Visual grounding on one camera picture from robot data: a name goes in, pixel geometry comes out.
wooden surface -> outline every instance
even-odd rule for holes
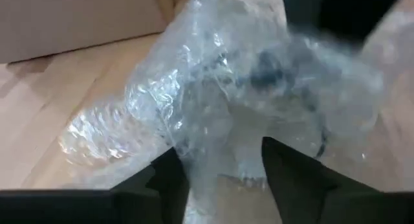
[[[408,0],[401,8],[410,10],[411,3]],[[390,82],[369,140],[355,157],[343,157],[339,150],[323,159],[330,167],[384,190],[414,190],[414,44],[409,43],[410,36],[414,38],[414,27],[381,36],[396,41],[394,51],[399,48],[403,53],[380,64]],[[125,79],[157,37],[0,65],[0,188],[56,188],[70,182],[58,135],[78,110],[122,92]]]

transparent plastic bag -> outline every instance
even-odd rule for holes
[[[190,180],[189,207],[214,216],[219,175],[265,181],[262,137],[319,157],[331,135],[364,135],[376,121],[382,75],[345,46],[288,32],[275,3],[190,0],[137,65],[124,100],[72,121],[65,152],[89,166],[121,158],[126,179],[136,161],[173,146]],[[113,185],[112,176],[100,178]]]

plastic wrap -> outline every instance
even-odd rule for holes
[[[275,3],[190,0],[131,75],[125,99],[72,121],[61,138],[70,160],[120,161],[119,170],[130,165],[119,172],[126,178],[137,161],[173,146],[197,203],[189,207],[214,216],[218,175],[265,177],[261,137],[319,157],[330,136],[366,133],[378,113],[381,74],[345,47],[289,33]],[[86,187],[113,186],[111,176],[97,183]]]

bubble wrap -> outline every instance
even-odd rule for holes
[[[99,103],[69,124],[61,138],[69,160],[121,164],[109,171],[126,179],[173,146],[190,179],[188,207],[201,210],[186,213],[214,217],[218,175],[265,186],[262,137],[319,157],[330,136],[369,131],[382,75],[343,45],[288,32],[280,2],[190,0],[137,65],[124,99]],[[86,187],[120,180],[99,174],[99,185]]]

wrinkled plastic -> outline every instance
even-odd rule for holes
[[[126,179],[137,161],[173,146],[190,178],[196,205],[189,207],[214,216],[218,175],[265,177],[263,136],[319,157],[330,136],[367,133],[382,75],[344,46],[289,33],[275,3],[190,0],[131,75],[124,100],[98,104],[69,124],[61,138],[69,160],[115,162],[121,166],[111,174]],[[99,185],[87,187],[114,185],[111,174],[99,174]]]

